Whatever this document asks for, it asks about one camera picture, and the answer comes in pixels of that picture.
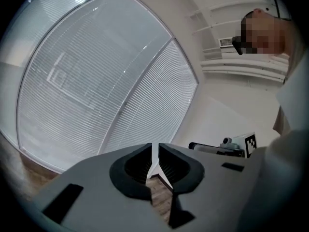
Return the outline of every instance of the gray device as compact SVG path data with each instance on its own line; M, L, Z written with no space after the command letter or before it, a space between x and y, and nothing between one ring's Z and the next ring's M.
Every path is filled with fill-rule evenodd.
M160 144L159 164L174 195L178 192L177 200L173 199L178 210L174 219L175 214L179 219L186 217L182 216L184 213L190 214L188 221L174 228L153 209L143 179L135 176L142 176L139 163L141 168L149 165L149 151L145 149L151 144L77 163L43 188L29 210L49 231L251 231L283 209L298 188L308 156L307 135L307 131L293 131L267 148L256 149L247 159ZM183 172L186 164L191 169ZM117 172L114 176L120 174L120 183L113 180L113 168ZM199 177L193 182L185 180L192 171ZM141 186L146 189L139 193ZM59 198L68 187L66 198ZM143 194L143 199L136 198ZM62 217L57 220L55 214Z

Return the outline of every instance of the white horizontal blinds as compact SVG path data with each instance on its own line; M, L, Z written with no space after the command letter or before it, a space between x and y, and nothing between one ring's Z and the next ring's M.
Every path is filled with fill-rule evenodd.
M37 44L51 26L71 9L86 0L27 0L7 32L0 61L25 67Z
M52 25L81 1L26 0L1 40L0 130L16 147L16 101L26 65Z
M169 143L191 103L197 81L182 52L170 42L121 113L104 153L142 143Z
M120 106L171 38L135 0L92 0L41 43L21 89L21 147L63 171L98 153Z

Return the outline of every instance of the white wall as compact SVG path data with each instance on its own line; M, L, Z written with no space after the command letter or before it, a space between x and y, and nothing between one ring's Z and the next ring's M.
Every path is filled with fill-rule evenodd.
M243 18L249 11L252 11L255 8L269 9L269 13L272 15L276 14L276 8L272 5L273 0L268 0L269 3L255 2L255 3L243 3L239 5L226 6L220 9L211 10L211 7L214 5L222 5L230 2L244 2L246 0L194 0L200 11L203 13L204 17L207 20L208 25L215 25L222 22L240 20ZM236 30L240 30L239 22L232 22L228 24L223 24L216 26L211 30L213 36L217 38L233 37L236 34ZM197 37L202 37L203 32L197 33ZM212 46L209 45L209 48L216 47L217 42Z
M242 87L252 87L276 94L282 83L260 77L233 75L225 73L204 73L207 84L231 84Z
M219 146L224 137L254 131L258 146L266 146L279 136L272 129L279 109L274 92L219 83L204 85L201 93L172 144Z
M23 73L23 68L0 61L0 131L15 147L17 94Z

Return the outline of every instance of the wooden floor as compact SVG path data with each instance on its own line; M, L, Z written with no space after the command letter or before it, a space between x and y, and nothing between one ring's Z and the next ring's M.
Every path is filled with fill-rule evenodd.
M1 171L19 197L31 200L39 190L58 174L45 169L20 154L0 133Z
M147 179L146 186L151 190L153 208L168 223L173 198L172 192L158 177Z

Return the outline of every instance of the black slot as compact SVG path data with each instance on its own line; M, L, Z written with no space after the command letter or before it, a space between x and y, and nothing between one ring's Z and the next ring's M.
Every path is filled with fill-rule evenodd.
M58 196L44 209L43 214L60 224L84 188L68 184Z
M159 148L159 165L171 185L182 180L189 172L190 165L183 159Z
M182 209L178 196L174 195L170 210L169 226L172 229L178 228L195 218L190 212Z
M151 201L150 189L145 186L152 165L151 153L152 144L146 144L111 165L111 181L127 197Z
M232 169L232 170L236 170L236 171L239 171L239 172L242 172L242 170L244 169L244 166L236 165L236 164L229 163L229 162L223 163L222 167L229 168L229 169Z

